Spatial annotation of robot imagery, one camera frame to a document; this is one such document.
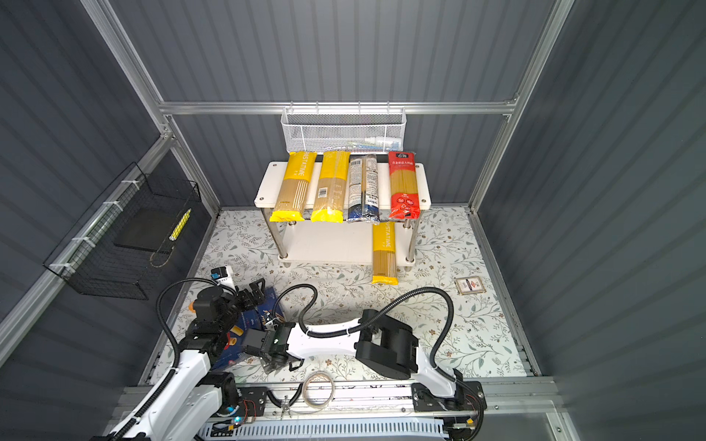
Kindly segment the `blue Barilla spaghetti box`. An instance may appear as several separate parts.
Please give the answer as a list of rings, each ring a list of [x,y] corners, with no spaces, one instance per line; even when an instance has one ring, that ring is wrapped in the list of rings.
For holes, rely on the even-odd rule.
[[[286,319],[277,302],[277,292],[275,288],[266,287],[264,291],[264,301],[257,307],[260,320],[260,329],[263,331],[272,329],[275,325],[285,323]]]

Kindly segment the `red spaghetti bag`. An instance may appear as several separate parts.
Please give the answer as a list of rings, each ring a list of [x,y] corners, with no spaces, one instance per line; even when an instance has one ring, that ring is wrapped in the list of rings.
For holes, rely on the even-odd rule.
[[[391,214],[394,220],[415,220],[421,213],[417,188],[415,154],[389,152],[388,154]]]

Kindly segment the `blue Barilla pasta box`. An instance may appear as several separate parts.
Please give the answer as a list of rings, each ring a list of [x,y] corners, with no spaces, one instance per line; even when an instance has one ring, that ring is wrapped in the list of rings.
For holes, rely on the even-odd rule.
[[[243,349],[245,338],[252,330],[264,331],[267,318],[268,309],[266,307],[243,312],[236,324],[228,331],[224,350],[211,365],[211,369],[214,371],[225,370],[248,358]]]

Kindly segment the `clear blue spaghetti bag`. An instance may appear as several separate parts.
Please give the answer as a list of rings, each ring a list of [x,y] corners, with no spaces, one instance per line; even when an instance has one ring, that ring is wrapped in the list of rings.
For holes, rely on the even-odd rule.
[[[380,222],[378,163],[375,155],[357,156],[349,163],[347,177],[348,222]]]

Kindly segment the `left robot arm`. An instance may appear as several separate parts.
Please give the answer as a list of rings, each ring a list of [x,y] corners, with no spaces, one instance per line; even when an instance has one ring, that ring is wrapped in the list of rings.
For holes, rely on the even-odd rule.
[[[164,315],[162,301],[171,288],[206,283],[203,301],[197,302],[196,328],[176,340]],[[228,332],[243,312],[265,300],[266,282],[258,279],[247,290],[219,284],[213,279],[187,277],[167,285],[157,296],[156,315],[174,349],[172,365],[149,393],[119,424],[95,440],[194,440],[207,420],[220,413],[229,418],[243,399],[231,373],[213,372],[228,340]]]

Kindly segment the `yellow Pastatime bag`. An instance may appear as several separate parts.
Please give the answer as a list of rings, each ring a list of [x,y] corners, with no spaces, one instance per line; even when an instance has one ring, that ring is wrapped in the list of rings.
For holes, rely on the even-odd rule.
[[[291,153],[271,222],[302,222],[304,204],[314,172],[316,153]]]
[[[344,222],[349,160],[350,152],[324,153],[311,216],[312,222]]]
[[[381,222],[372,226],[373,284],[397,285],[395,224]]]

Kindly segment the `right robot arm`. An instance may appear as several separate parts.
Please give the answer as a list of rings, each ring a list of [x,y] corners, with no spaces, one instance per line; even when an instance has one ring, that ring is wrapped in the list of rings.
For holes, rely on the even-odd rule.
[[[389,315],[403,302],[426,294],[438,295],[447,308],[444,325],[429,351],[420,346],[411,326]],[[309,326],[301,314],[296,323],[275,323],[264,331],[250,330],[242,352],[258,358],[267,371],[284,367],[296,370],[311,356],[353,356],[386,379],[411,380],[430,397],[432,408],[469,409],[481,415],[487,409],[481,385],[465,381],[460,371],[447,371],[436,361],[441,344],[452,330],[453,318],[453,300],[445,290],[415,288],[382,310],[364,310],[358,320]]]

